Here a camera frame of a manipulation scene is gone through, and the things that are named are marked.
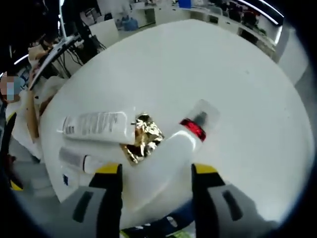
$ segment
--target white plastic bottle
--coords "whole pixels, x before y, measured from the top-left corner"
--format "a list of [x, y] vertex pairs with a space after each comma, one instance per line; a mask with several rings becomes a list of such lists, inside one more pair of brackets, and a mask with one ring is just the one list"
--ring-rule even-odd
[[142, 163], [124, 181], [130, 207], [138, 210], [166, 188], [177, 172], [188, 165], [217, 124], [219, 111], [200, 100]]
[[72, 139], [135, 142], [135, 108], [119, 112], [96, 112], [66, 117], [62, 133]]
[[97, 169], [106, 164], [101, 158], [75, 152], [66, 147], [61, 147], [59, 150], [60, 161], [79, 172], [94, 174]]

